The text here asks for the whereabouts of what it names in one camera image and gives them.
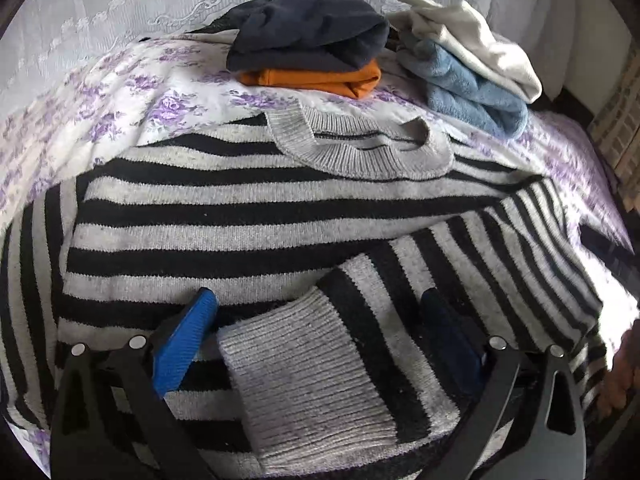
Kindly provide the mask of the person's right hand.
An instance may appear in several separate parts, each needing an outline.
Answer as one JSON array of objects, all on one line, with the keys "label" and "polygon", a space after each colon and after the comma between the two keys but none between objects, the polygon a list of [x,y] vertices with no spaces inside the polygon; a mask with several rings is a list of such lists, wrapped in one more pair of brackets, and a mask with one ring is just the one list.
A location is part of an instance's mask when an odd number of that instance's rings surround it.
[{"label": "person's right hand", "polygon": [[622,343],[613,360],[613,368],[605,375],[597,408],[600,419],[623,410],[631,390],[639,389],[639,320],[623,334]]}]

